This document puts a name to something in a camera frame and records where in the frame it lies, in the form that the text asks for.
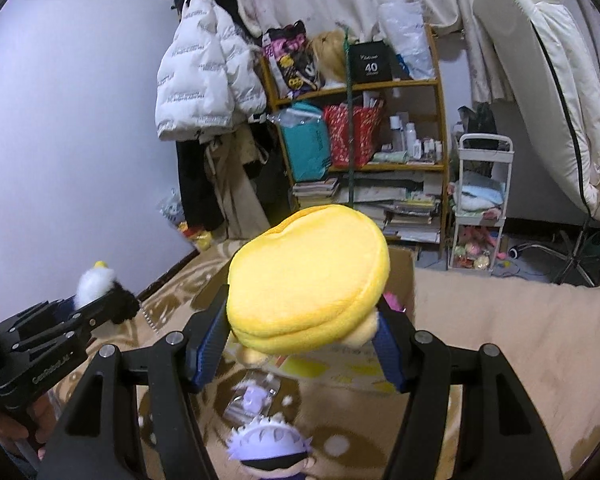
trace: blue gripper pad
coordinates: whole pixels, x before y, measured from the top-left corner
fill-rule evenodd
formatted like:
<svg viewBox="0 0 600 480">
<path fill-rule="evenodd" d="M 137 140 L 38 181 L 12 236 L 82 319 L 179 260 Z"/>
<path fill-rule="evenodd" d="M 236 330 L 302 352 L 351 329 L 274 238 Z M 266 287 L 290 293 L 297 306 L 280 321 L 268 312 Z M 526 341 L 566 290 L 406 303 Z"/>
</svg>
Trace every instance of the blue gripper pad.
<svg viewBox="0 0 600 480">
<path fill-rule="evenodd" d="M 231 332 L 231 326 L 226 316 L 226 301 L 218 309 L 218 313 L 209 325 L 202 343 L 198 347 L 196 374 L 193 377 L 194 386 L 200 391 L 210 383 L 216 375 L 216 370 L 222 358 L 224 345 Z"/>
<path fill-rule="evenodd" d="M 378 315 L 378 330 L 373 338 L 373 345 L 384 378 L 402 393 L 405 383 L 405 377 L 402 373 L 402 355 L 382 314 Z"/>
</svg>

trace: bottle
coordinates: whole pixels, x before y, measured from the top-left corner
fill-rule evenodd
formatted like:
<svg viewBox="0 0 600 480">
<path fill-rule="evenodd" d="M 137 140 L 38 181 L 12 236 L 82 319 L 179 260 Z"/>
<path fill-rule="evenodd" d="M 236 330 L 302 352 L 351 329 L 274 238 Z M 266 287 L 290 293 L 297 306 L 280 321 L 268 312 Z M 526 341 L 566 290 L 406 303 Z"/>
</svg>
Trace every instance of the bottle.
<svg viewBox="0 0 600 480">
<path fill-rule="evenodd" d="M 422 156 L 422 144 L 416 134 L 416 125 L 414 123 L 407 123 L 404 132 L 406 134 L 409 156 L 415 160 L 420 160 Z"/>
<path fill-rule="evenodd" d="M 394 152 L 403 152 L 407 149 L 404 145 L 402 138 L 402 121 L 397 115 L 389 117 L 389 124 L 391 126 L 391 144 L 393 145 Z"/>
<path fill-rule="evenodd" d="M 436 162 L 440 162 L 442 160 L 442 142 L 436 141 Z"/>
</svg>

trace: human hand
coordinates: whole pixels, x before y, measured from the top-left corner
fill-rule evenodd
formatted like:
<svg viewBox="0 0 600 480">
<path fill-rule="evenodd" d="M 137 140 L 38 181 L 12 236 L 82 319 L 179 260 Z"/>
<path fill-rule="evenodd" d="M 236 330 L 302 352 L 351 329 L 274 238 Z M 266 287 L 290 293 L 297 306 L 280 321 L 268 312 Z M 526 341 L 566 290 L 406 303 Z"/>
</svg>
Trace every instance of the human hand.
<svg viewBox="0 0 600 480">
<path fill-rule="evenodd" d="M 56 414 L 49 401 L 47 394 L 34 402 L 29 410 L 32 419 L 38 425 L 36 431 L 36 440 L 40 444 L 45 444 L 54 428 L 56 427 Z M 9 415 L 0 413 L 0 443 L 12 454 L 19 455 L 14 442 L 28 438 L 29 431 L 20 423 L 13 420 Z M 38 457 L 42 460 L 45 455 L 45 448 L 41 447 L 38 451 Z"/>
</svg>

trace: plastic wrapper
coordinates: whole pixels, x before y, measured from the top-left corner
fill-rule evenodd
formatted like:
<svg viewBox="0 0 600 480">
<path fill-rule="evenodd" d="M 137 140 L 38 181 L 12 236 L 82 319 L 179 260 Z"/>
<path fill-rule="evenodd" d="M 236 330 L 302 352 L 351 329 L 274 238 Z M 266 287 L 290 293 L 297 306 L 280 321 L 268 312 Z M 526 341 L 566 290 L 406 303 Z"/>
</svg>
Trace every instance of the plastic wrapper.
<svg viewBox="0 0 600 480">
<path fill-rule="evenodd" d="M 268 115 L 267 120 L 283 128 L 293 128 L 301 124 L 317 124 L 322 120 L 322 115 L 294 108 L 284 108 L 276 114 Z"/>
<path fill-rule="evenodd" d="M 420 2 L 391 2 L 378 8 L 379 22 L 389 43 L 413 79 L 436 76 Z"/>
<path fill-rule="evenodd" d="M 267 416 L 274 397 L 280 390 L 280 379 L 273 374 L 248 370 L 234 386 L 235 395 L 222 416 L 239 426 Z"/>
</svg>

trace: cardboard box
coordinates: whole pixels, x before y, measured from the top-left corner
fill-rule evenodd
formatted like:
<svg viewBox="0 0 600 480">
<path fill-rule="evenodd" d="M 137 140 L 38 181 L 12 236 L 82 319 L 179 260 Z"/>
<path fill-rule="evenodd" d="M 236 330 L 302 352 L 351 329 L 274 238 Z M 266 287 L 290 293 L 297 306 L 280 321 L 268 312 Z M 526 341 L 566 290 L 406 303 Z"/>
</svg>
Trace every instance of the cardboard box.
<svg viewBox="0 0 600 480">
<path fill-rule="evenodd" d="M 413 319 L 414 254 L 408 249 L 390 247 L 389 256 L 391 271 L 384 290 L 394 293 L 405 307 L 406 314 Z M 192 308 L 208 307 L 220 286 L 226 283 L 228 273 L 229 263 L 191 301 Z M 235 360 L 237 349 L 236 343 L 227 343 L 225 358 Z M 333 344 L 303 354 L 272 356 L 261 369 L 299 381 L 313 381 L 368 392 L 395 393 L 394 387 L 382 374 L 371 342 L 359 349 Z"/>
</svg>

